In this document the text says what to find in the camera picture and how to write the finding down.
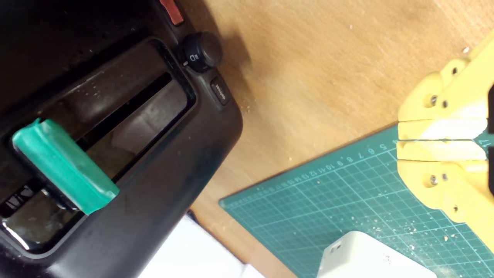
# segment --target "cutting mat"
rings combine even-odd
[[[438,277],[494,277],[494,255],[466,224],[420,203],[396,168],[397,127],[289,170],[219,204],[300,278],[323,250],[365,232]],[[476,142],[487,147],[486,134]]]

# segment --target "wooden surface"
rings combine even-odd
[[[192,209],[266,277],[294,277],[217,204],[222,197],[396,122],[428,72],[494,28],[492,0],[180,0],[222,37],[244,131]]]

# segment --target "red button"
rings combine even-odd
[[[184,22],[184,18],[180,13],[180,10],[175,3],[175,0],[160,0],[161,5],[166,9],[166,12],[170,16],[171,22],[176,26]]]

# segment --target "yellow clamp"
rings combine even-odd
[[[396,150],[398,173],[410,191],[452,221],[467,223],[494,252],[489,164],[471,140],[487,127],[491,89],[494,31],[468,57],[451,60],[412,90],[398,113]]]

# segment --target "black knob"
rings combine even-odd
[[[205,72],[218,65],[223,59],[221,43],[211,32],[188,35],[183,45],[188,65],[196,72]]]

